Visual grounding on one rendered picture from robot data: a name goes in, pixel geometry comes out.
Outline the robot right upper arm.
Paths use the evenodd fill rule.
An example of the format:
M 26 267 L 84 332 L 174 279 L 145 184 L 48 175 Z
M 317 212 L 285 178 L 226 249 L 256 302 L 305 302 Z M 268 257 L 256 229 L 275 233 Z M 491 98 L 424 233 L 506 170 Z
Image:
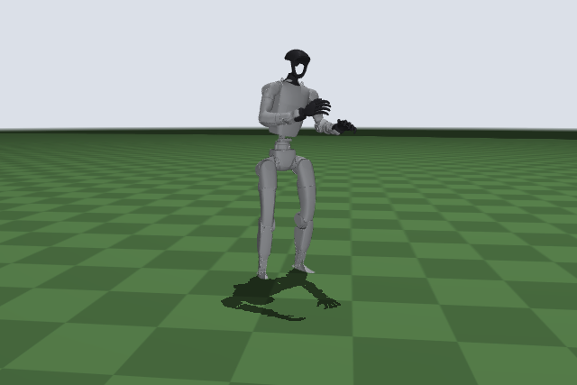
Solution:
M 273 107 L 275 96 L 279 93 L 279 85 L 280 85 L 280 83 L 278 83 L 278 82 L 271 82 L 271 83 L 262 87 L 262 89 L 261 89 L 262 98 L 261 98 L 261 107 L 260 107 L 259 117 L 260 117 L 261 113 L 271 111 L 271 109 Z M 259 122 L 262 125 L 264 125 L 265 127 L 271 127 L 272 126 L 272 124 L 270 124 L 270 123 L 261 122 L 260 119 L 259 119 Z

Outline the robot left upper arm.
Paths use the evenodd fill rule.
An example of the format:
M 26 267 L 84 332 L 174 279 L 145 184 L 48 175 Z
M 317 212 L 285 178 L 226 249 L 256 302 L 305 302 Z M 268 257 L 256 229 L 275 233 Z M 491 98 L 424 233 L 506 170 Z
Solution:
M 318 94 L 314 89 L 309 88 L 309 99 L 308 99 L 308 103 L 312 102 L 315 99 L 318 99 Z M 322 110 L 320 110 L 322 111 Z M 319 115 L 313 115 L 313 118 L 315 120 L 315 129 L 317 132 L 322 133 L 322 126 L 324 123 L 326 123 L 326 119 L 323 118 L 323 114 L 319 114 Z

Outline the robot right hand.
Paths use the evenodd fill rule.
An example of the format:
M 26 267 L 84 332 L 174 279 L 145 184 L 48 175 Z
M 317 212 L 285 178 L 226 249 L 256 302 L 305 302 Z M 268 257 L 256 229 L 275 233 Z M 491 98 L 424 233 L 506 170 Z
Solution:
M 325 104 L 325 103 L 327 103 L 327 104 Z M 331 107 L 329 104 L 330 104 L 329 101 L 322 100 L 322 98 L 315 99 L 312 102 L 310 102 L 305 108 L 301 107 L 298 109 L 299 110 L 299 117 L 296 117 L 294 119 L 294 121 L 300 122 L 302 120 L 305 120 L 307 118 L 307 116 L 313 116 L 313 115 L 319 115 L 319 114 L 329 115 L 325 111 L 320 111 L 320 110 L 330 111 L 329 108 L 325 107 L 325 106 Z

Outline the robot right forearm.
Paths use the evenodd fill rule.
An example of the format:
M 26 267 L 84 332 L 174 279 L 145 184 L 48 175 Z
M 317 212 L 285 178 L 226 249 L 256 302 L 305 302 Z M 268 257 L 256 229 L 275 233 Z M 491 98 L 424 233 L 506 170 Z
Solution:
M 281 114 L 263 112 L 261 113 L 259 119 L 261 122 L 270 123 L 273 126 L 279 126 L 280 124 L 299 123 L 294 121 L 296 117 L 299 117 L 299 110 L 294 110 L 293 112 L 286 112 Z

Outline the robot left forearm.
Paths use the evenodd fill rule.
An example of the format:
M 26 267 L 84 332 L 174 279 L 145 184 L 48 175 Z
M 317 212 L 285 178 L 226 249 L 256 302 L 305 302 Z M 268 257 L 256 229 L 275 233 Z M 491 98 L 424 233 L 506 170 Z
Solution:
M 326 120 L 327 121 L 327 120 Z M 330 123 L 330 122 L 326 122 L 323 124 L 322 126 L 322 130 L 324 133 L 326 134 L 334 134 L 334 135 L 339 135 L 340 133 L 337 132 L 335 129 L 332 130 L 334 124 Z

